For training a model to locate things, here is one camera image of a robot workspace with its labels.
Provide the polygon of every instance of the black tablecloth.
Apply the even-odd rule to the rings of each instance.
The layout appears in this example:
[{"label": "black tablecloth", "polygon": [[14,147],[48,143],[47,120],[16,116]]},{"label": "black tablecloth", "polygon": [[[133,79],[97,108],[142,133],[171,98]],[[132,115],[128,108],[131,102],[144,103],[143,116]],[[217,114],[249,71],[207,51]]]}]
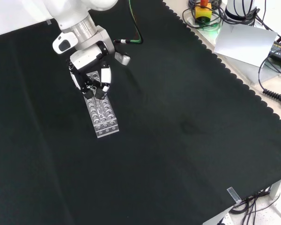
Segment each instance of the black tablecloth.
[{"label": "black tablecloth", "polygon": [[[0,36],[0,225],[200,225],[281,179],[281,120],[160,0],[132,1],[143,45],[111,61],[120,132],[97,139],[52,42]],[[92,12],[133,38],[125,1]]]}]

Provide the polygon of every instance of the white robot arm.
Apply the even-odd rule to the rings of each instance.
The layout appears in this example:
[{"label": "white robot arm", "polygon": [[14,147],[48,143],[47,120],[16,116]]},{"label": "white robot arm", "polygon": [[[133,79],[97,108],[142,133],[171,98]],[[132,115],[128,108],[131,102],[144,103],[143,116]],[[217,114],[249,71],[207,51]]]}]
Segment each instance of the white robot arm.
[{"label": "white robot arm", "polygon": [[[88,8],[104,11],[112,8],[118,0],[43,0],[46,8],[56,19],[61,34],[53,42],[56,53],[62,54],[75,47],[68,66],[76,87],[89,99],[94,96],[92,87],[96,87],[95,97],[104,99],[111,82],[110,67],[103,61],[115,48],[107,31],[95,26]],[[130,58],[117,52],[116,59],[127,65]],[[101,82],[90,80],[86,71],[101,64]]]}]

